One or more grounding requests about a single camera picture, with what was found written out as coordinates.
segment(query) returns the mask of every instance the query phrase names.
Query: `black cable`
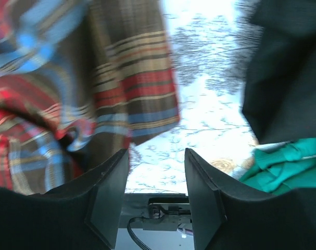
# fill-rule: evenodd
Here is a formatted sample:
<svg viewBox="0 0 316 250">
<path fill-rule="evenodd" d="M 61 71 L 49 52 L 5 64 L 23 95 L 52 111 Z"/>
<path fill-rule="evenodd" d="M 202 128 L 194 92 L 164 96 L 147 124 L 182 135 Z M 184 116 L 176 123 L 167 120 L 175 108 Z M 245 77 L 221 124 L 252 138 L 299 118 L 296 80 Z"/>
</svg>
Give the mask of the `black cable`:
<svg viewBox="0 0 316 250">
<path fill-rule="evenodd" d="M 143 222 L 143 218 L 141 217 L 135 217 L 129 220 L 128 222 L 128 226 L 127 226 L 127 230 L 128 233 L 131 237 L 131 239 L 137 244 L 137 246 L 139 246 L 142 250 L 152 250 L 151 248 L 149 248 L 147 245 L 145 245 L 140 239 L 138 239 L 138 237 L 135 235 L 135 233 L 132 231 L 131 229 L 131 223 L 136 222 L 136 221 L 140 221 Z"/>
</svg>

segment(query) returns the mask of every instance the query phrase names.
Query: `plaid scarf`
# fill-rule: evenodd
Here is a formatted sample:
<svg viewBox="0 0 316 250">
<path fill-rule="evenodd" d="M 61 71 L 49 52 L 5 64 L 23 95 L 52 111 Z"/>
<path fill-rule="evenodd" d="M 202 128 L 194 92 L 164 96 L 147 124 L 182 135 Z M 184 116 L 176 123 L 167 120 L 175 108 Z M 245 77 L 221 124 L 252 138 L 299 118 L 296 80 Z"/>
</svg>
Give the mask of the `plaid scarf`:
<svg viewBox="0 0 316 250">
<path fill-rule="evenodd" d="M 0 186 L 45 193 L 178 121 L 157 0 L 0 0 Z"/>
</svg>

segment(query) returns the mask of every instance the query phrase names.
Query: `green cloth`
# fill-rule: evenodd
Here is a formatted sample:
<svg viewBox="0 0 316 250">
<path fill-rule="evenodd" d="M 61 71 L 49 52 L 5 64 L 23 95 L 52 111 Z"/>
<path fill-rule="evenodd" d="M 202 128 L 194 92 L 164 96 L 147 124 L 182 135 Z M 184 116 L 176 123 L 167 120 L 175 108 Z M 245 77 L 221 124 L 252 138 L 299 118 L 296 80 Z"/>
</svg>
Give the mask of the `green cloth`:
<svg viewBox="0 0 316 250">
<path fill-rule="evenodd" d="M 316 188 L 316 138 L 286 144 L 272 153 L 255 150 L 255 164 L 240 181 L 277 195 L 295 188 Z"/>
</svg>

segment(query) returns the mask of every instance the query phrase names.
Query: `marbled surface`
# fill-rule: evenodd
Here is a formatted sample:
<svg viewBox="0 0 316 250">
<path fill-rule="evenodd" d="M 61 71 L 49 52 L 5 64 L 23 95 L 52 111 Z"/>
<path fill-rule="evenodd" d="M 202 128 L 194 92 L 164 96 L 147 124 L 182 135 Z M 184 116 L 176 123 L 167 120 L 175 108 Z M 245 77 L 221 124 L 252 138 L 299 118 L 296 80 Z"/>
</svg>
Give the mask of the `marbled surface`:
<svg viewBox="0 0 316 250">
<path fill-rule="evenodd" d="M 256 145 L 241 114 L 244 74 L 260 34 L 253 0 L 160 0 L 172 46 L 177 128 L 132 146 L 127 193 L 187 193 L 184 150 L 239 178 Z"/>
</svg>

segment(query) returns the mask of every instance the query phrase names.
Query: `brown circular print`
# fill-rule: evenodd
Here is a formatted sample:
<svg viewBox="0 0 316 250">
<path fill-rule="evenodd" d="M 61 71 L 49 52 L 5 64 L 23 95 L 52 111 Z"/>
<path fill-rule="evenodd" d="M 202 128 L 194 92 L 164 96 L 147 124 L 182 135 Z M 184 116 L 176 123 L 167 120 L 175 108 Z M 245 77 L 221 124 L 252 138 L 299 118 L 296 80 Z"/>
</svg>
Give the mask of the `brown circular print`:
<svg viewBox="0 0 316 250">
<path fill-rule="evenodd" d="M 224 173 L 230 173 L 236 167 L 236 164 L 233 160 L 226 158 L 213 160 L 210 162 L 210 164 Z"/>
</svg>

